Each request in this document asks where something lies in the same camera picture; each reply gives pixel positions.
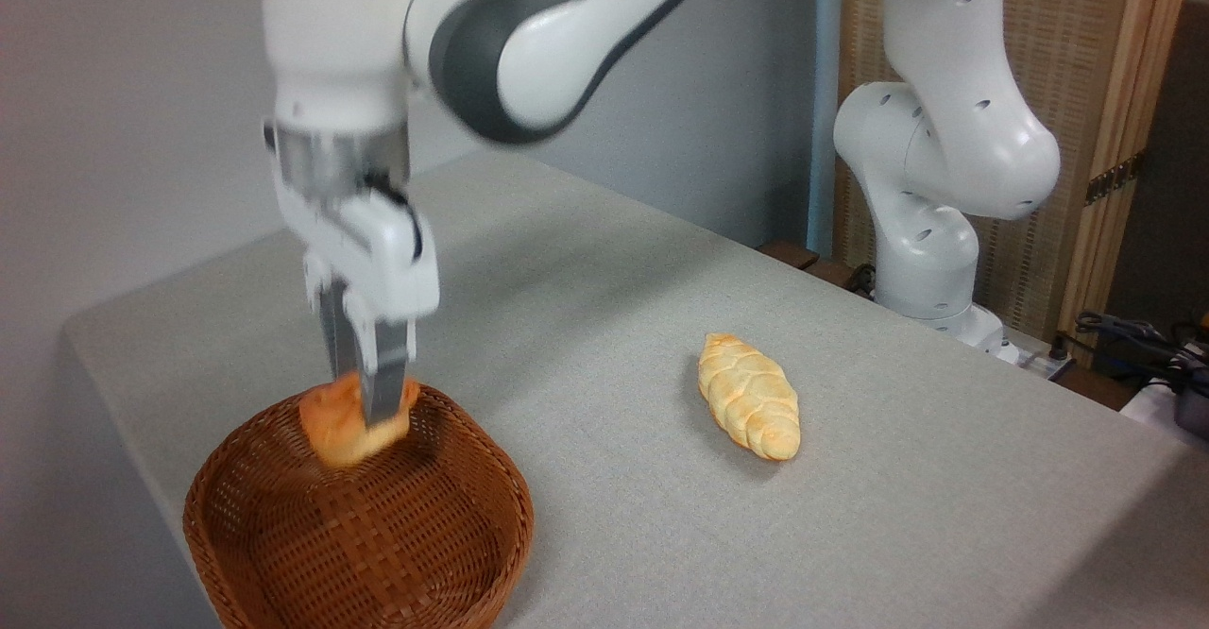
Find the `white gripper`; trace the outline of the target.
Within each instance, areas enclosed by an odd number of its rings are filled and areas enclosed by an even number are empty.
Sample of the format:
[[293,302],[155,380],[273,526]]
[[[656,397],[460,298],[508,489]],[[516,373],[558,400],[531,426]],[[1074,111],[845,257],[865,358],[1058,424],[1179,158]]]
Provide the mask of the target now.
[[393,417],[415,322],[436,311],[439,271],[429,224],[378,191],[316,202],[274,177],[280,215],[305,246],[308,302],[332,379],[358,373],[366,425]]

